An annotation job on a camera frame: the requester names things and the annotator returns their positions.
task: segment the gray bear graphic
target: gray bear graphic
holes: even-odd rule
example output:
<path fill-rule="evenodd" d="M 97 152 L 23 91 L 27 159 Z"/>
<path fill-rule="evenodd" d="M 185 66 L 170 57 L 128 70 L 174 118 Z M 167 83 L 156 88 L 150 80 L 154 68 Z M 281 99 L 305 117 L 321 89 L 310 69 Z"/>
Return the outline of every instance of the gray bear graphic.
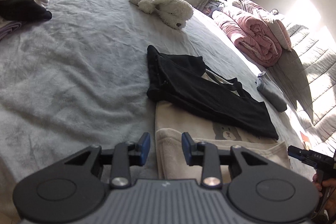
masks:
<path fill-rule="evenodd" d="M 212 122 L 212 128 L 216 135 L 215 140 L 242 140 L 237 129 L 233 126 L 226 126 L 218 122 Z"/>

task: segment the black pants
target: black pants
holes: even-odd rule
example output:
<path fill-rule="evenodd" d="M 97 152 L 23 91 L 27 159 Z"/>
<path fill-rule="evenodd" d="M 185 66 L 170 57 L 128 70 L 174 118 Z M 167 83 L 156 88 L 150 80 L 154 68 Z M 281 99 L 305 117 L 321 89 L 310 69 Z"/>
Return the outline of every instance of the black pants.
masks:
<path fill-rule="evenodd" d="M 212 71 L 202 56 L 163 54 L 150 45 L 147 60 L 147 96 L 151 100 L 171 102 L 191 114 L 242 128 L 256 136 L 279 138 L 265 103 L 254 100 L 237 78 L 226 79 L 232 85 L 219 82 L 212 74 L 209 77 L 217 83 L 202 78 L 206 69 Z"/>

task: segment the silver bolt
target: silver bolt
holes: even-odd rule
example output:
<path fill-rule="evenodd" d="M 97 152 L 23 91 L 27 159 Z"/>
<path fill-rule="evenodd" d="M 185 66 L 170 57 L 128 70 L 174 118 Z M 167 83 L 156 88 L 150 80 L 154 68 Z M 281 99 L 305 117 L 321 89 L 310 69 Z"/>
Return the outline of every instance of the silver bolt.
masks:
<path fill-rule="evenodd" d="M 112 180 L 112 184 L 115 186 L 126 186 L 128 184 L 128 179 L 123 177 L 116 177 Z"/>
<path fill-rule="evenodd" d="M 215 177 L 207 177 L 203 180 L 203 183 L 208 186 L 217 186 L 221 183 L 221 180 Z"/>

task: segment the pink comforter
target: pink comforter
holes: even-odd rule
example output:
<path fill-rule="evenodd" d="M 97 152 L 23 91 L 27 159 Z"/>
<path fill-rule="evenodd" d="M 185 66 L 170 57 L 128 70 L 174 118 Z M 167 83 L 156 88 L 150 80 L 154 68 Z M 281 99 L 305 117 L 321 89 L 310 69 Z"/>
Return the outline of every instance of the pink comforter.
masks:
<path fill-rule="evenodd" d="M 234 6 L 214 11 L 212 18 L 232 43 L 256 63 L 270 67 L 280 58 L 281 45 L 261 19 Z"/>

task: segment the purple cloth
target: purple cloth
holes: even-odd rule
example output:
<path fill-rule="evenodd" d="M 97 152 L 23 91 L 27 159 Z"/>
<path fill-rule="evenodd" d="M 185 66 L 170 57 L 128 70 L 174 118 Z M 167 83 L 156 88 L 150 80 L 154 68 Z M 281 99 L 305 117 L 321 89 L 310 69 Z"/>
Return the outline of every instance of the purple cloth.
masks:
<path fill-rule="evenodd" d="M 16 31 L 22 26 L 20 21 L 12 21 L 0 28 L 0 40 L 3 39 L 6 35 Z"/>

